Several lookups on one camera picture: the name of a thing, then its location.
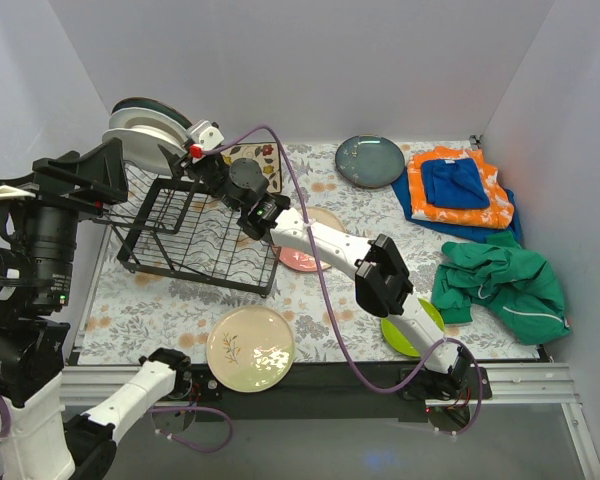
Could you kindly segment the white bowl plate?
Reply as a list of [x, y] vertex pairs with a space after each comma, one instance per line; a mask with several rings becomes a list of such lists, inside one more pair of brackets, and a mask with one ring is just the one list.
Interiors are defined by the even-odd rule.
[[123, 160], [144, 171], [171, 176], [168, 159], [185, 154], [174, 137], [150, 126], [112, 128], [104, 132], [102, 141], [117, 138], [122, 142]]
[[141, 107], [122, 108], [113, 113], [109, 119], [109, 128], [131, 128], [149, 126], [163, 131], [178, 143], [187, 139], [186, 128], [164, 113]]

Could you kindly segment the white bowl plate front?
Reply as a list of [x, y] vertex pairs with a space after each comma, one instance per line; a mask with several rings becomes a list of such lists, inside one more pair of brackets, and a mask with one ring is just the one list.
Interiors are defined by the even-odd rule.
[[164, 113], [141, 107], [122, 108], [113, 113], [109, 119], [109, 128], [131, 128], [149, 126], [163, 131], [178, 143], [187, 139], [186, 128]]

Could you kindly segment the black wire dish rack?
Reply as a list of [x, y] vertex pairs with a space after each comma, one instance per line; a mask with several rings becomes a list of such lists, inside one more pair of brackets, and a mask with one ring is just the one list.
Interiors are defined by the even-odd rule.
[[239, 214], [199, 181], [125, 166], [128, 201], [100, 219], [110, 231], [108, 255], [132, 274], [148, 273], [267, 296], [278, 254], [249, 238]]

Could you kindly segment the large dark teal plate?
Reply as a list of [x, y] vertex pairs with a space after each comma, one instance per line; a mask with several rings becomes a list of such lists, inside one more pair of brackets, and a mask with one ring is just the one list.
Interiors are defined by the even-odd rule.
[[192, 122], [179, 111], [163, 102], [151, 98], [129, 97], [122, 99], [113, 106], [112, 113], [116, 113], [117, 111], [125, 108], [145, 108], [153, 110], [176, 121], [184, 129], [188, 129], [192, 126]]

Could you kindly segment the small teal plate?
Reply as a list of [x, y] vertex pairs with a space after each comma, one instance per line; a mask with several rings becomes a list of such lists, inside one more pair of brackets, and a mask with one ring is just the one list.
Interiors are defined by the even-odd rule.
[[390, 185], [405, 171], [405, 158], [392, 141], [377, 135], [358, 135], [336, 150], [335, 166], [351, 184], [368, 189]]

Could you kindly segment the cream green plate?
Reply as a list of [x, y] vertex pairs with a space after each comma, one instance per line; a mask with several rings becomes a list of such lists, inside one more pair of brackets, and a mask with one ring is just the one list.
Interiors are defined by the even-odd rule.
[[284, 317], [261, 305], [242, 306], [216, 323], [206, 344], [215, 379], [239, 393], [258, 393], [279, 383], [295, 358], [295, 340]]

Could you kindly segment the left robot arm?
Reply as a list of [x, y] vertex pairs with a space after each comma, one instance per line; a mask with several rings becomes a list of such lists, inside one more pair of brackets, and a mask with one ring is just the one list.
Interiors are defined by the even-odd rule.
[[70, 327], [51, 316], [69, 302], [78, 225], [127, 198], [115, 138], [0, 180], [0, 453], [8, 479], [101, 479], [120, 440], [156, 402], [192, 390], [189, 358], [162, 348], [99, 405], [62, 417]]

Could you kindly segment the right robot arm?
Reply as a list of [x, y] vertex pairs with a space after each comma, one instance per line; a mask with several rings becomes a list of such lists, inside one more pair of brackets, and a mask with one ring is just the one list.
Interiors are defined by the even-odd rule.
[[256, 161], [226, 164], [218, 154], [177, 155], [168, 162], [175, 178], [187, 176], [205, 193], [238, 212], [240, 229], [254, 240], [310, 254], [350, 278], [355, 299], [367, 313], [386, 319], [417, 350], [419, 364], [394, 386], [418, 399], [451, 399], [469, 384], [474, 366], [468, 349], [449, 339], [417, 297], [394, 241], [351, 236], [314, 221], [293, 208], [288, 197], [269, 192]]

